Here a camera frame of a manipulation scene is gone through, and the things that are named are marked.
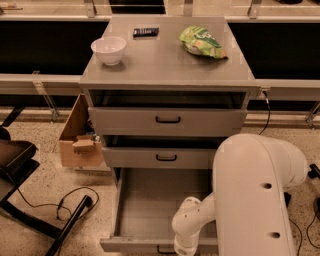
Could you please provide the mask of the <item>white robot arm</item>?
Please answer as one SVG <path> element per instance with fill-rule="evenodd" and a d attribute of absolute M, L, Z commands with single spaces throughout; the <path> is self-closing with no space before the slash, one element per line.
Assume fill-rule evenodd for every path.
<path fill-rule="evenodd" d="M 214 221 L 219 256 L 297 256 L 284 193 L 304 182 L 308 164 L 290 142 L 255 134 L 223 141 L 213 160 L 213 192 L 186 198 L 173 217 L 174 250 L 194 256 Z"/>

